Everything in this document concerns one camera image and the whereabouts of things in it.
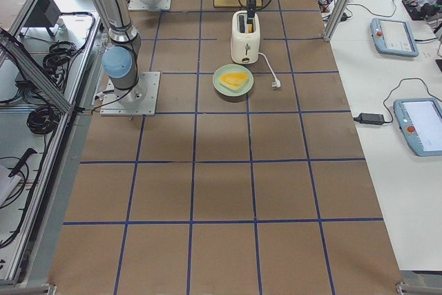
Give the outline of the light green plate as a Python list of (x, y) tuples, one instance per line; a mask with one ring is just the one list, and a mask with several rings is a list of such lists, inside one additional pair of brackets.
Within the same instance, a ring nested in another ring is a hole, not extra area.
[(213, 74), (213, 86), (217, 92), (228, 97), (239, 97), (248, 93), (254, 80), (251, 72), (244, 66), (227, 64)]

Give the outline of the far blue teach pendant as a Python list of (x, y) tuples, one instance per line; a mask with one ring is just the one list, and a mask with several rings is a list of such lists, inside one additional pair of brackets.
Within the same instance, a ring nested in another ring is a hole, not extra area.
[(402, 57), (419, 55), (408, 21), (373, 18), (370, 30), (375, 48), (380, 54)]

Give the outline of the white two-slot toaster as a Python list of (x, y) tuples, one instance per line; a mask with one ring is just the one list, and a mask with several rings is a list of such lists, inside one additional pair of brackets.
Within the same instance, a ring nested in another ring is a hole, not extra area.
[(258, 60), (260, 22), (253, 18), (253, 33), (247, 32), (247, 11), (234, 13), (231, 25), (231, 58), (237, 64), (253, 64)]

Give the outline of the black power adapter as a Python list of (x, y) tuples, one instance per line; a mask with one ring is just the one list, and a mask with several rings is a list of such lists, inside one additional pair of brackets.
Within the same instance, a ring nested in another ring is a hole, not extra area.
[(353, 120), (360, 124), (370, 124), (370, 125), (383, 125), (385, 123), (385, 118), (383, 114), (378, 113), (360, 113), (358, 116), (354, 117)]

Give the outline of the triangular bread on plate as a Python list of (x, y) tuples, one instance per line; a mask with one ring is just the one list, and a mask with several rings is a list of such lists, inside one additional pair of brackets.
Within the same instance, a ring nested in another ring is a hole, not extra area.
[(244, 72), (226, 73), (221, 75), (218, 81), (223, 87), (238, 91), (249, 81), (249, 75)]

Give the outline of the near blue teach pendant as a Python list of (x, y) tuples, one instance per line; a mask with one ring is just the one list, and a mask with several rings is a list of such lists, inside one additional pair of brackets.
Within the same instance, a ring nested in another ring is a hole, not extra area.
[(417, 156), (441, 155), (441, 107), (436, 98), (397, 99), (394, 114)]

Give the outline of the blue teach pendant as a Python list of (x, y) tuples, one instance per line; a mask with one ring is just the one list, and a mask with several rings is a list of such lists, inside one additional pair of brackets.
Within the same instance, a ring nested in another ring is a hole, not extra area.
[(419, 55), (408, 21), (373, 18), (370, 30), (375, 48), (380, 54), (402, 57)]
[(436, 98), (397, 99), (394, 114), (417, 156), (441, 155), (441, 107)]

